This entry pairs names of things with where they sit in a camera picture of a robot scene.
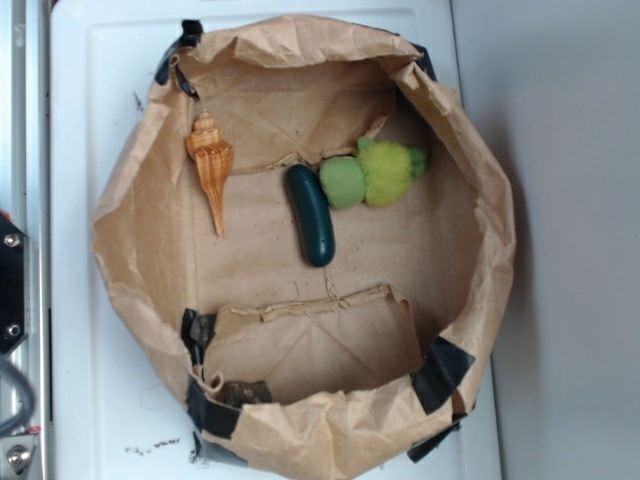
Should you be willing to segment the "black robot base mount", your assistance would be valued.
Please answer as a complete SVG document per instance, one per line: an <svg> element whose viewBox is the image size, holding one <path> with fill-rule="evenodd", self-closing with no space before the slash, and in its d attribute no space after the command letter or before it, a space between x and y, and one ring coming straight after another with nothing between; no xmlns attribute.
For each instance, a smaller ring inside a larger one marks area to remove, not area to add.
<svg viewBox="0 0 640 480"><path fill-rule="evenodd" d="M1 213L0 314L1 353L10 354L23 340L25 325L25 236Z"/></svg>

